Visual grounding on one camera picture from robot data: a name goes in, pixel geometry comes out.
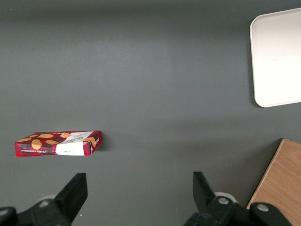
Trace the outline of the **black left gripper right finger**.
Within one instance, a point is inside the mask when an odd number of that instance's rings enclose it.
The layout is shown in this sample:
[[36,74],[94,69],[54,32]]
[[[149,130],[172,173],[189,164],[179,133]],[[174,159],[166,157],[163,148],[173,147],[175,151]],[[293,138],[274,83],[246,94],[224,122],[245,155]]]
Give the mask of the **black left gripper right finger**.
[[290,226],[275,206],[255,202],[243,208],[225,195],[216,195],[202,172],[193,173],[193,198],[198,209],[185,226]]

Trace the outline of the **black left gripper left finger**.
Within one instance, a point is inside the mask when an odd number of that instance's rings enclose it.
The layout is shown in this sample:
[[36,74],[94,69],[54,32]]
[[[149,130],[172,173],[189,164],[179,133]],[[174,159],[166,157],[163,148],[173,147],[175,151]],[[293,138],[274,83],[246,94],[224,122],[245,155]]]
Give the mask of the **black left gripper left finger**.
[[2,226],[70,226],[88,196],[86,173],[77,173],[54,197],[45,196],[29,209],[17,213],[1,207]]

